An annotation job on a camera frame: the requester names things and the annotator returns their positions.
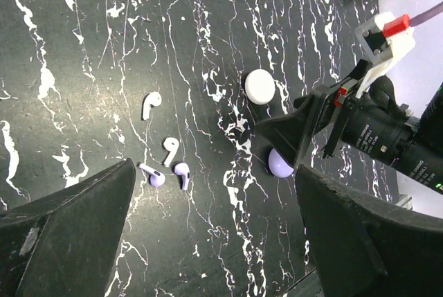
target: black marble surface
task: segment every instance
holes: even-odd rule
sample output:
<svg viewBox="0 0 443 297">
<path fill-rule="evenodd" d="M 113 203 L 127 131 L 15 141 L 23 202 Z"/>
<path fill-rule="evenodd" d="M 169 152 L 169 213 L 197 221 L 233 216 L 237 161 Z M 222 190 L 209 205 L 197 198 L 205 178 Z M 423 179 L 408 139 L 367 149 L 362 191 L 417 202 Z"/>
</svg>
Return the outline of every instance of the black marble surface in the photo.
<svg viewBox="0 0 443 297">
<path fill-rule="evenodd" d="M 167 181 L 155 189 L 138 172 L 106 296 L 275 296 L 312 270 L 294 180 L 269 174 L 269 146 L 253 126 L 352 69 L 361 56 L 353 31 L 377 12 L 375 0 L 0 0 L 0 8 L 2 210 L 130 157 Z M 259 67 L 277 86 L 263 109 L 240 85 Z M 146 122 L 151 91 L 163 104 Z M 191 167 L 187 192 L 161 165 L 166 136 L 181 140 L 175 159 Z M 392 170 L 348 147 L 324 161 L 325 140 L 316 137 L 307 162 L 397 198 Z"/>
</svg>

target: round white object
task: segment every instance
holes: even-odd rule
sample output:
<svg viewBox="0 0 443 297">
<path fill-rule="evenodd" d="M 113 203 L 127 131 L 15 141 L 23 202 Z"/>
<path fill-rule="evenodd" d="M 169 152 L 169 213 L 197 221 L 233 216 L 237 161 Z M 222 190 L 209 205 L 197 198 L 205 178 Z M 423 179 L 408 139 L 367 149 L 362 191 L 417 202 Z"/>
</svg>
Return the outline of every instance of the round white object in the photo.
<svg viewBox="0 0 443 297">
<path fill-rule="evenodd" d="M 244 90 L 252 103 L 266 105 L 274 97 L 274 79 L 268 71 L 254 70 L 247 75 Z"/>
</svg>

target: red clip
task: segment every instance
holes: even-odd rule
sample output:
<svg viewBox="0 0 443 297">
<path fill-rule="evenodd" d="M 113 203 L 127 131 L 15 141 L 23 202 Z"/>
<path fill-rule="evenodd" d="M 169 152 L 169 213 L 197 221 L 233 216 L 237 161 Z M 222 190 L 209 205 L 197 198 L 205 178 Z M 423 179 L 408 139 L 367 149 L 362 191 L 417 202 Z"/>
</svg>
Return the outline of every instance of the red clip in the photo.
<svg viewBox="0 0 443 297">
<path fill-rule="evenodd" d="M 408 29 L 410 24 L 410 17 L 409 15 L 402 15 L 401 17 L 396 18 L 396 20 L 388 22 L 383 27 L 383 35 L 384 37 L 393 36 L 395 34 L 398 34 L 400 32 L 403 32 L 404 30 Z"/>
<path fill-rule="evenodd" d="M 341 103 L 338 99 L 340 98 L 341 95 L 346 95 L 348 91 L 348 88 L 345 87 L 340 87 L 340 89 L 337 91 L 337 95 L 335 96 L 335 100 L 334 100 L 334 104 L 337 107 L 342 107 L 343 103 Z"/>
</svg>

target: black plastic part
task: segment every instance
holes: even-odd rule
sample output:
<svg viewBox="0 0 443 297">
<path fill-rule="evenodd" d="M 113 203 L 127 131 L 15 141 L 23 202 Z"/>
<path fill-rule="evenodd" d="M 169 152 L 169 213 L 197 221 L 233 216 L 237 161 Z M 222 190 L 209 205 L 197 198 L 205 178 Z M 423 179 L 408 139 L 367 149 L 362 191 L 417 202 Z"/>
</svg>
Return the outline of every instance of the black plastic part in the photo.
<svg viewBox="0 0 443 297">
<path fill-rule="evenodd" d="M 296 181 L 325 296 L 441 296 L 442 219 L 389 204 L 305 165 Z"/>
<path fill-rule="evenodd" d="M 340 114 L 338 115 L 338 118 L 336 122 L 334 123 L 334 128 L 331 131 L 331 134 L 329 135 L 329 138 L 327 139 L 327 143 L 325 148 L 323 149 L 323 158 L 326 159 L 327 157 L 333 157 L 335 149 L 338 145 L 338 142 L 341 139 L 341 135 L 343 131 L 345 130 L 346 124 L 351 116 L 352 110 L 355 106 L 352 106 L 350 103 L 344 104 L 341 107 Z"/>
<path fill-rule="evenodd" d="M 443 152 L 443 83 L 435 93 L 420 119 L 419 137 L 434 148 Z"/>
<path fill-rule="evenodd" d="M 383 32 L 369 33 L 368 36 L 365 37 L 365 41 L 373 53 L 376 50 L 382 52 L 383 46 L 386 44 L 386 38 Z"/>
<path fill-rule="evenodd" d="M 104 296 L 132 198 L 130 159 L 0 214 L 0 296 Z"/>
<path fill-rule="evenodd" d="M 289 165 L 297 167 L 305 157 L 312 137 L 331 122 L 337 91 L 350 78 L 361 80 L 370 67 L 371 63 L 360 60 L 344 80 L 332 87 L 316 87 L 308 96 L 294 101 L 294 107 L 298 109 L 292 115 L 260 121 L 255 132 L 265 137 Z"/>
<path fill-rule="evenodd" d="M 383 110 L 387 111 L 395 118 L 404 118 L 406 116 L 405 107 L 399 107 L 395 100 L 394 84 L 386 75 L 376 79 L 369 88 L 369 96 Z"/>
<path fill-rule="evenodd" d="M 313 270 L 292 286 L 285 297 L 325 297 L 317 271 Z"/>
</svg>

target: camera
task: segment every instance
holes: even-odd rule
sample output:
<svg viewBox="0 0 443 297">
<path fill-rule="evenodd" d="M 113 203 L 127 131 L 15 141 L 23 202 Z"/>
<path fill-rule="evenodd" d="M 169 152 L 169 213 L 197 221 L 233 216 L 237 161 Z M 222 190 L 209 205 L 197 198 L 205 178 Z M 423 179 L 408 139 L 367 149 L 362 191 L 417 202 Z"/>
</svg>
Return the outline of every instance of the camera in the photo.
<svg viewBox="0 0 443 297">
<path fill-rule="evenodd" d="M 397 105 L 393 84 L 386 76 L 357 95 L 371 67 L 361 60 L 344 80 L 330 87 L 322 84 L 308 96 L 295 99 L 292 115 L 263 120 L 256 132 L 297 168 L 312 138 L 332 124 L 324 159 L 345 143 L 443 194 L 442 87 L 418 119 L 407 105 Z"/>
</svg>

